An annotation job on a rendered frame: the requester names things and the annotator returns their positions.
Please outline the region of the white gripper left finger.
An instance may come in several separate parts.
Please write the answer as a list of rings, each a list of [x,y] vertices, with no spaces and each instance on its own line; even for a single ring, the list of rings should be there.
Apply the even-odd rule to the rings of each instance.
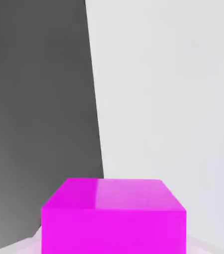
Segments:
[[[42,254],[41,252],[42,226],[33,237],[23,239],[0,249],[0,254]]]

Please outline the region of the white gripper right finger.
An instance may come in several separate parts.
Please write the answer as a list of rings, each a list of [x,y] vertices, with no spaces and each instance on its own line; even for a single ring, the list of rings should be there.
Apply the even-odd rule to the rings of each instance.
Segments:
[[[221,254],[221,250],[191,235],[187,236],[187,254]]]

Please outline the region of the small magenta cube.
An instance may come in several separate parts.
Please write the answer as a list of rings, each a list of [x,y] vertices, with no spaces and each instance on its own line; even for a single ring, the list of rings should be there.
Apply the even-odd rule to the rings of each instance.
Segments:
[[[186,254],[187,212],[161,180],[69,178],[41,210],[41,254]]]

